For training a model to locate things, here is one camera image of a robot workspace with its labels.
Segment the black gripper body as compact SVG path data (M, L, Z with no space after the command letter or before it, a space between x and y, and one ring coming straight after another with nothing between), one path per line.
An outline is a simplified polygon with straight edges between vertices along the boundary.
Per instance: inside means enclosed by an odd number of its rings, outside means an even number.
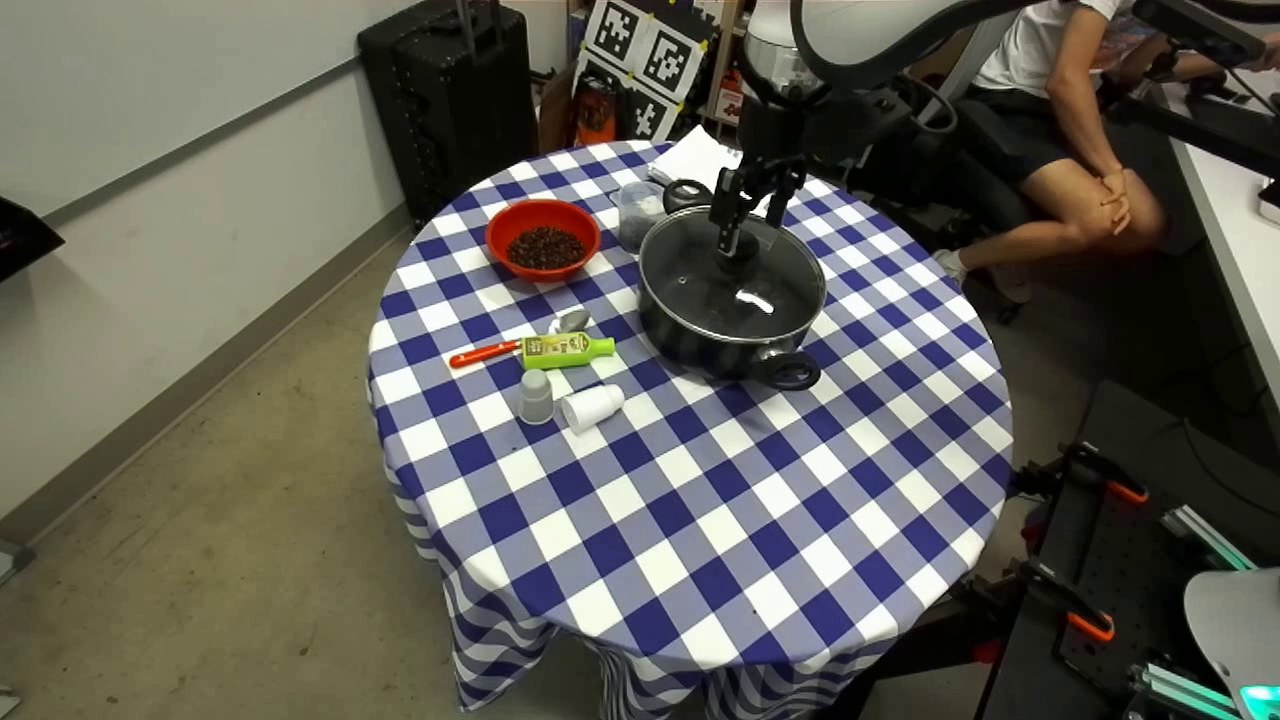
M742 114L738 115L738 165L726 171L726 191L734 200L761 200L785 189L791 177L811 171L811 154L804 149L800 114Z

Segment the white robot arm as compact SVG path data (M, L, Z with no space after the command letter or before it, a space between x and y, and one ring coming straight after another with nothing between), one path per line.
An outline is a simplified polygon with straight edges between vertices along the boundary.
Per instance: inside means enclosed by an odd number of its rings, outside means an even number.
M738 224L763 197L785 211L811 170L851 161L886 133L871 122L860 137L808 140L808 129L847 109L871 114L890 76L961 27L1021 22L1045 4L1063 9L1075 32L1049 58L1049 72L1063 54L1092 61L1081 32L1103 32L1117 13L1137 13L1168 46L1193 46L1220 67L1262 63L1268 40L1252 35L1252 26L1280 16L1280 0L754 0L742 40L742 76L754 91L742 161L725 170L710 191L719 251L734 251Z

